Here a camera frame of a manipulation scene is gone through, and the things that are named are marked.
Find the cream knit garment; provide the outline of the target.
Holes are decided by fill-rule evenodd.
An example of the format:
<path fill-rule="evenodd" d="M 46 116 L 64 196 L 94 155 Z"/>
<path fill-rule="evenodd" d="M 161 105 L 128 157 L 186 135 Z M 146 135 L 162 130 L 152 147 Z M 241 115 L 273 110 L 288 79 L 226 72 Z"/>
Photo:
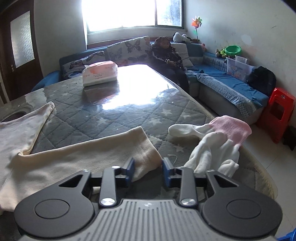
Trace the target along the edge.
<path fill-rule="evenodd" d="M 142 127 L 96 140 L 33 154 L 53 102 L 16 120 L 1 123 L 1 212 L 12 212 L 24 198 L 80 170 L 102 171 L 135 160 L 133 181 L 162 163 Z"/>

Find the window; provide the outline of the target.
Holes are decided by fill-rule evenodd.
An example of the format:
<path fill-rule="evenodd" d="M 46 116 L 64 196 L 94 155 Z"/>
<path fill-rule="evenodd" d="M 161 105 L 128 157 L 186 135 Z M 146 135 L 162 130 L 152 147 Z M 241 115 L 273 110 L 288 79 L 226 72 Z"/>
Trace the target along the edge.
<path fill-rule="evenodd" d="M 137 27 L 183 27 L 182 1 L 82 1 L 90 33 Z"/>

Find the blue corner sofa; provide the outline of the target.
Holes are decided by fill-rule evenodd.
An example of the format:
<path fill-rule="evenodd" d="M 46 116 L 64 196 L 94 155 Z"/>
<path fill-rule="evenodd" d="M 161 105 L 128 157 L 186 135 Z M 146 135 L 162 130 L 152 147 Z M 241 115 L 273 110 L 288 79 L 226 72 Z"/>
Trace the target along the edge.
<path fill-rule="evenodd" d="M 192 97 L 199 99 L 218 115 L 229 115 L 248 124 L 257 122 L 264 107 L 267 106 L 268 96 L 228 75 L 224 60 L 212 53 L 204 52 L 201 44 L 173 43 L 172 46 L 175 47 L 186 68 L 185 74 Z M 107 47 L 94 48 L 61 58 L 60 70 L 49 73 L 33 87 L 33 90 L 66 80 L 62 76 L 62 65 L 70 61 L 97 51 L 104 51 L 105 60 L 110 60 Z M 153 56 L 147 65 L 156 70 Z"/>

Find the white plush toy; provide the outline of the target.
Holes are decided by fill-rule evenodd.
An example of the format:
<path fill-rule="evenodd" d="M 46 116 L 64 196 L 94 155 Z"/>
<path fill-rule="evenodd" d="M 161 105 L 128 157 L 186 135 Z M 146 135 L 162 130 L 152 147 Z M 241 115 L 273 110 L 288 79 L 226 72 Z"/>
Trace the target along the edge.
<path fill-rule="evenodd" d="M 174 43 L 191 43 L 192 39 L 188 37 L 186 34 L 180 34 L 179 32 L 175 32 L 173 35 Z"/>

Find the right butterfly cushion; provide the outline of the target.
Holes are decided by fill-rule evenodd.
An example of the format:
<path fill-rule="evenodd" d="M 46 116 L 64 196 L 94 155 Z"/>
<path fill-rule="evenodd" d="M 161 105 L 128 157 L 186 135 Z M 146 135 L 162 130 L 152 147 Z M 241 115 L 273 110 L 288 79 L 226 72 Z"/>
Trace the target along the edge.
<path fill-rule="evenodd" d="M 107 47 L 109 59 L 118 67 L 149 64 L 152 57 L 152 49 L 149 36 L 138 37 Z"/>

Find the grey quilted star table cover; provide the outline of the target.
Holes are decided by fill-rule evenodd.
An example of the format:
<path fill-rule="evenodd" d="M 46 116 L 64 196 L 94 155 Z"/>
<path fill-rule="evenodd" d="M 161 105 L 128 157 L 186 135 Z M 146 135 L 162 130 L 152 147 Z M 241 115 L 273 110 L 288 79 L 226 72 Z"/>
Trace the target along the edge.
<path fill-rule="evenodd" d="M 55 109 L 42 128 L 33 153 L 123 133 L 141 126 L 163 157 L 184 165 L 198 139 L 168 134 L 175 123 L 202 125 L 212 115 L 197 101 L 146 65 L 119 70 L 118 81 L 84 90 L 80 78 L 46 86 L 1 107 L 1 119 L 29 113 L 47 102 Z"/>

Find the butterfly cushion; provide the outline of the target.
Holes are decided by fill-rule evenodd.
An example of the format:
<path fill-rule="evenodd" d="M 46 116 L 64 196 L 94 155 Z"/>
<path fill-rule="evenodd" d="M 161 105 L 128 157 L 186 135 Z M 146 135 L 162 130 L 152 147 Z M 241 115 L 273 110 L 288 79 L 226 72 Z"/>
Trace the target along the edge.
<path fill-rule="evenodd" d="M 78 60 L 70 61 L 62 65 L 62 76 L 64 79 L 74 78 L 81 75 L 85 66 L 89 66 L 93 63 L 105 61 L 104 51 L 94 52 L 86 57 L 80 58 Z"/>
<path fill-rule="evenodd" d="M 118 67 L 149 64 L 152 57 L 152 49 L 149 36 L 138 37 L 107 47 L 109 59 Z"/>

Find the white pink knit glove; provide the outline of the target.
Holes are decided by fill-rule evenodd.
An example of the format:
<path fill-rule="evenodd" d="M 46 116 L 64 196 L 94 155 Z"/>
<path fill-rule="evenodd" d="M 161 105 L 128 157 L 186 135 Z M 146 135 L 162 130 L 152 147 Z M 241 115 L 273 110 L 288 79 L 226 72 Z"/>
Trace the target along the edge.
<path fill-rule="evenodd" d="M 168 128 L 168 132 L 172 137 L 200 139 L 185 167 L 199 175 L 215 170 L 227 177 L 232 177 L 239 168 L 239 148 L 252 134 L 246 122 L 227 115 L 216 117 L 202 126 L 175 124 Z"/>

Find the green toy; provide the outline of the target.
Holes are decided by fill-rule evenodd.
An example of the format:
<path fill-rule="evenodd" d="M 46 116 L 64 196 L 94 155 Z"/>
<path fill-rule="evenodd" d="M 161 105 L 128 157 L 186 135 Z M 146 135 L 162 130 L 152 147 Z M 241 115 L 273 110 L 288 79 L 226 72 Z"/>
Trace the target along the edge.
<path fill-rule="evenodd" d="M 222 49 L 222 50 L 216 49 L 215 56 L 217 58 L 223 58 L 223 59 L 225 59 L 226 57 L 228 57 L 228 55 L 226 54 L 226 52 L 225 52 L 224 49 Z"/>

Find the green plastic basin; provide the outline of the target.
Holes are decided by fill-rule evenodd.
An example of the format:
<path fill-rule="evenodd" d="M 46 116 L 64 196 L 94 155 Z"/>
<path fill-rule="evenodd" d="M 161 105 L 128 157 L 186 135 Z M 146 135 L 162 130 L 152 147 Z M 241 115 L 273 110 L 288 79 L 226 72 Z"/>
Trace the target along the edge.
<path fill-rule="evenodd" d="M 241 47 L 237 45 L 227 46 L 224 50 L 226 55 L 230 57 L 235 57 L 236 55 L 239 55 L 242 51 Z"/>

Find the black backpack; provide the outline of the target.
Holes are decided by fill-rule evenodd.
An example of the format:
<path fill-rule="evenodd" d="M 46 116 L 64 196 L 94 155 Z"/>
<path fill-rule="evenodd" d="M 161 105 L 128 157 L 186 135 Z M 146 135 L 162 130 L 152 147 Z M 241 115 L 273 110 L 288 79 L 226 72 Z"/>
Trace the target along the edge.
<path fill-rule="evenodd" d="M 276 86 L 276 76 L 263 66 L 254 68 L 246 82 L 252 88 L 270 97 Z"/>

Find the blue plastic stool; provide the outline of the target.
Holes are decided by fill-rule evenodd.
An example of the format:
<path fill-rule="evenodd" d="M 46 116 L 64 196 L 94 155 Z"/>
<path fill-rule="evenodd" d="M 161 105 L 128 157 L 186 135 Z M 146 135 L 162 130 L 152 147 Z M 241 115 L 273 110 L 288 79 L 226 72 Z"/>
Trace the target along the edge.
<path fill-rule="evenodd" d="M 279 237 L 278 241 L 296 241 L 296 228 L 283 237 Z"/>

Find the child in dark jacket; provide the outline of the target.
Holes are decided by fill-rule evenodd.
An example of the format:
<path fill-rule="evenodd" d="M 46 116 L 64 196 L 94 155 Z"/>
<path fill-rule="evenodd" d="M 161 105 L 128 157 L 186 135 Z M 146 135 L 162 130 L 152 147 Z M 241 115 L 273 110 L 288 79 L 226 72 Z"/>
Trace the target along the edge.
<path fill-rule="evenodd" d="M 189 93 L 189 82 L 185 74 L 182 58 L 167 37 L 158 37 L 151 46 L 154 67 L 163 76 L 178 84 Z"/>

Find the colourful pinwheel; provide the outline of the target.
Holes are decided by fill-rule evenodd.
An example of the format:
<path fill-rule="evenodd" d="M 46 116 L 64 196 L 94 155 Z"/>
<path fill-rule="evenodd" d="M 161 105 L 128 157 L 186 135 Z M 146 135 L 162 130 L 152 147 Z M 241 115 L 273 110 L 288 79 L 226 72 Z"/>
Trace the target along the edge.
<path fill-rule="evenodd" d="M 199 42 L 198 28 L 200 28 L 201 25 L 202 25 L 202 19 L 199 16 L 195 16 L 194 18 L 192 18 L 191 26 L 195 28 L 197 43 Z"/>

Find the left butterfly cushion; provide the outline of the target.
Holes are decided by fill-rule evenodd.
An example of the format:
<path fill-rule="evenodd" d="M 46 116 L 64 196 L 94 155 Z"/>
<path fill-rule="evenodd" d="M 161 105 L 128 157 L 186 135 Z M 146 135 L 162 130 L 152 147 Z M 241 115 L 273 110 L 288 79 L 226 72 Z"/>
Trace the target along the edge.
<path fill-rule="evenodd" d="M 105 61 L 104 51 L 94 52 L 86 57 L 80 58 L 78 60 L 70 61 L 62 65 L 62 76 L 64 79 L 74 78 L 81 75 L 85 66 L 89 66 L 93 63 Z"/>

